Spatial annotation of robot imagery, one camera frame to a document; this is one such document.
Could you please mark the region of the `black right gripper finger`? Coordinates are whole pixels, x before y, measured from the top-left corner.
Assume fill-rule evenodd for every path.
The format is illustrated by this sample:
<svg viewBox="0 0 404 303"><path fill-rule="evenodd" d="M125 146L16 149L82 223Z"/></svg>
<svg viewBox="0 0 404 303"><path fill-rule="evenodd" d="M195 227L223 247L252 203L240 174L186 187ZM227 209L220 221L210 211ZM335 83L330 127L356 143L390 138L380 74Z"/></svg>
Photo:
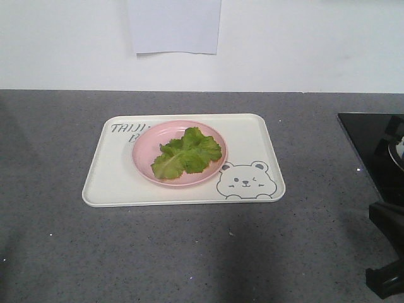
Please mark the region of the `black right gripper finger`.
<svg viewBox="0 0 404 303"><path fill-rule="evenodd" d="M403 260L365 271L366 285L381 299L403 293Z"/></svg>
<svg viewBox="0 0 404 303"><path fill-rule="evenodd" d="M369 206L369 219L386 236L397 253L403 252L403 207L377 202Z"/></svg>

